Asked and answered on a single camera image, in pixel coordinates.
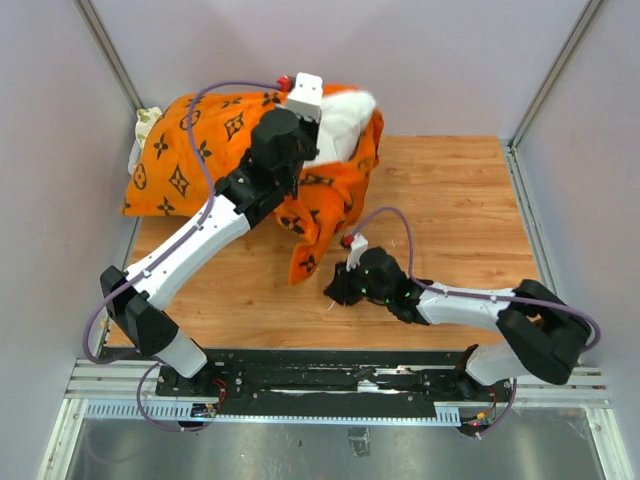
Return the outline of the white pillow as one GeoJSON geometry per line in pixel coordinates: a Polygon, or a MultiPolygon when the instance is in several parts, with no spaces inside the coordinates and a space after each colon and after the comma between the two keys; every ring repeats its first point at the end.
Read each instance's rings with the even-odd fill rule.
{"type": "Polygon", "coordinates": [[[321,102],[318,154],[307,167],[347,162],[376,107],[377,102],[368,91],[345,90],[325,96],[321,102]]]}

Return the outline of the orange monogram pillowcase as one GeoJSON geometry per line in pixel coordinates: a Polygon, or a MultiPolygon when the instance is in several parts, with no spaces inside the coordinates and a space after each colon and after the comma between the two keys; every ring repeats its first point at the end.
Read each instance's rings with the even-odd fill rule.
{"type": "MultiPolygon", "coordinates": [[[[356,87],[330,84],[323,98],[356,87]]],[[[193,216],[216,181],[239,165],[251,130],[268,111],[285,103],[277,91],[192,94],[176,99],[151,130],[127,186],[121,208],[126,216],[193,216]]],[[[307,280],[325,256],[332,238],[354,224],[364,208],[370,176],[379,163],[384,119],[378,105],[352,157],[345,163],[302,168],[297,198],[273,213],[300,241],[292,253],[289,282],[307,280]]]]}

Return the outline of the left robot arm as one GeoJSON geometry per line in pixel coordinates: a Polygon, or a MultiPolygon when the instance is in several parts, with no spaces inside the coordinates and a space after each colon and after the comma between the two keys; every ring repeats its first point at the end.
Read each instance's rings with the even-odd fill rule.
{"type": "Polygon", "coordinates": [[[239,165],[215,185],[215,193],[175,234],[146,258],[100,276],[106,310],[145,358],[174,369],[190,394],[214,383],[208,358],[165,312],[182,286],[228,244],[298,194],[305,162],[313,160],[320,113],[303,115],[289,107],[264,114],[250,136],[239,165]]]}

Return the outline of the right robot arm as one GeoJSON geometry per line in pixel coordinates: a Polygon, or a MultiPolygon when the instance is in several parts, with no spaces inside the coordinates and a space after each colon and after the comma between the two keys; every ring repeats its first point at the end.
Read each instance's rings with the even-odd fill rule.
{"type": "Polygon", "coordinates": [[[583,316],[536,280],[497,290],[453,289],[410,276],[381,247],[337,263],[324,294],[343,306],[366,300],[407,324],[455,324],[501,335],[493,345],[469,346],[456,364],[442,392],[466,400],[526,375],[563,385],[596,336],[583,316]]]}

